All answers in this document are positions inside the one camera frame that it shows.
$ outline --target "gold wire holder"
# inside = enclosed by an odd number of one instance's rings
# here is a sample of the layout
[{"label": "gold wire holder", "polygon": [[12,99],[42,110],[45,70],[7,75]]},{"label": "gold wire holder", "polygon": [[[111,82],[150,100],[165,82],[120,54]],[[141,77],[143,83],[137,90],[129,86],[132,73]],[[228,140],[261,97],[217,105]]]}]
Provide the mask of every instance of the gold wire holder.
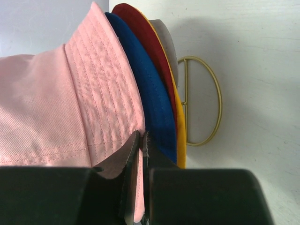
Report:
[{"label": "gold wire holder", "polygon": [[[208,138],[206,138],[204,141],[198,142],[198,143],[188,142],[188,60],[194,60],[194,61],[197,61],[197,62],[201,63],[209,71],[211,77],[214,80],[214,83],[215,83],[215,86],[216,86],[216,89],[217,89],[217,97],[218,97],[218,104],[219,104],[217,122],[216,122],[216,125],[215,125],[213,131],[211,132],[211,134],[209,135]],[[185,107],[184,118],[185,118],[185,124],[186,124],[187,145],[190,145],[190,146],[205,145],[206,143],[208,143],[214,137],[214,135],[216,134],[216,132],[217,132],[219,126],[220,126],[220,122],[221,122],[221,118],[222,118],[222,109],[223,109],[223,102],[222,102],[222,94],[221,94],[220,85],[219,85],[217,77],[214,74],[214,72],[212,71],[212,69],[202,59],[200,59],[198,57],[195,57],[195,56],[185,56],[185,57],[182,57],[178,60],[178,63],[181,63],[181,62],[184,62],[184,102],[182,102],[181,105],[183,105]]]}]

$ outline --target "gray cap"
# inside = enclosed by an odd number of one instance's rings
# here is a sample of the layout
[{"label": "gray cap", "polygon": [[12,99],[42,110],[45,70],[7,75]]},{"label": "gray cap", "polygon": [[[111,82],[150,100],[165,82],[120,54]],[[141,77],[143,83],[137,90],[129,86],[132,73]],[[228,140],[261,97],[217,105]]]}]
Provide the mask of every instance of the gray cap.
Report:
[{"label": "gray cap", "polygon": [[175,52],[174,43],[172,41],[172,37],[170,35],[169,30],[165,26],[165,24],[161,20],[150,20],[150,23],[154,27],[161,44],[163,45],[163,48],[165,50],[165,53],[167,55],[167,59],[169,61],[175,84],[177,86],[178,84],[178,62]]}]

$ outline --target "white wall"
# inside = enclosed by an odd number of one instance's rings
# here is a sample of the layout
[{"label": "white wall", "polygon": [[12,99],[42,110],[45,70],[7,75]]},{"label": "white wall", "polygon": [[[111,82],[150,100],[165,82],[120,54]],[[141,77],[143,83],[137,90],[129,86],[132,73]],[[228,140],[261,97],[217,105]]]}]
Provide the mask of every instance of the white wall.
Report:
[{"label": "white wall", "polygon": [[[121,2],[110,0],[110,9]],[[161,19],[177,55],[204,59],[220,81],[220,129],[188,148],[188,166],[251,170],[276,223],[300,224],[300,0],[126,2]],[[189,131],[200,141],[216,121],[217,96],[208,72],[190,71]]]},{"label": "white wall", "polygon": [[[96,0],[108,11],[108,0]],[[67,42],[92,0],[1,0],[0,57],[36,54]]]}]

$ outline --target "stack of caps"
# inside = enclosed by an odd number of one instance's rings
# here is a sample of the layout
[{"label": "stack of caps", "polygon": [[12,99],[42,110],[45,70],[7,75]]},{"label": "stack of caps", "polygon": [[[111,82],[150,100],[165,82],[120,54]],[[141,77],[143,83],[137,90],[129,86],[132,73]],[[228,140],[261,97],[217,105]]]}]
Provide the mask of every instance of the stack of caps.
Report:
[{"label": "stack of caps", "polygon": [[[119,4],[96,3],[65,45],[0,59],[0,165],[93,167],[136,130],[180,168],[184,114],[166,26]],[[144,214],[143,157],[135,222]]]},{"label": "stack of caps", "polygon": [[[141,96],[146,131],[179,167],[186,163],[186,133],[177,92],[178,64],[171,35],[161,20],[149,21],[129,4],[105,13],[132,68]],[[135,222],[143,206],[136,204]]]}]

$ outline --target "pink bucket hat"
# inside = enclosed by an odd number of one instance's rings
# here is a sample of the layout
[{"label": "pink bucket hat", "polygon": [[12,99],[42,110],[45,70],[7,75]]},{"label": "pink bucket hat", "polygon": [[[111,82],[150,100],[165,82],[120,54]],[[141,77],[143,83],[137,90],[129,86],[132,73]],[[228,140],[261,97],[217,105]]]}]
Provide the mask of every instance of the pink bucket hat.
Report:
[{"label": "pink bucket hat", "polygon": [[[70,41],[0,58],[0,165],[91,167],[145,131],[126,55],[96,3]],[[142,154],[135,221],[144,213]]]}]

